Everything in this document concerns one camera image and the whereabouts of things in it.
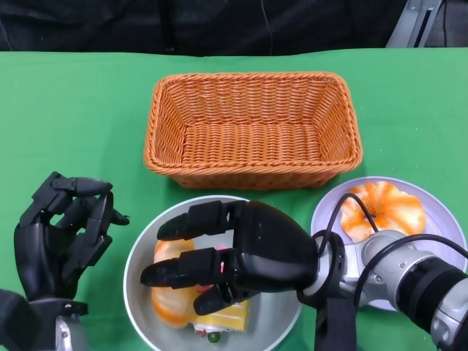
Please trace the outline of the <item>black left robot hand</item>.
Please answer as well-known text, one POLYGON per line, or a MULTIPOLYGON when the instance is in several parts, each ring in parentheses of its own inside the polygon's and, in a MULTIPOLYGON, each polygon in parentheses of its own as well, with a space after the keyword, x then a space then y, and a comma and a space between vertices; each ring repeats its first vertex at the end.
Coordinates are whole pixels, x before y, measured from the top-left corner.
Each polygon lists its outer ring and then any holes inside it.
POLYGON ((107 181, 52 172, 33 194, 14 232, 16 267, 29 301, 75 298, 81 275, 113 241, 109 226, 129 224, 113 206, 112 188, 107 181))

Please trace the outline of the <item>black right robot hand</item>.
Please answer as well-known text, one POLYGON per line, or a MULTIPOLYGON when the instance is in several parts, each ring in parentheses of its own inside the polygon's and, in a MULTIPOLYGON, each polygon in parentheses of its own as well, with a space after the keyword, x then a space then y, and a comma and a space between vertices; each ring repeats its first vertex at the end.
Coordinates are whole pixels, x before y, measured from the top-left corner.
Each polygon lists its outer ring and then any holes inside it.
POLYGON ((317 277, 316 241, 288 215, 257 201, 193 205, 158 230, 159 241, 189 240, 231 230, 228 249, 197 249, 143 269, 141 284, 180 289, 208 287, 195 298, 207 315, 258 293, 301 291, 317 277))

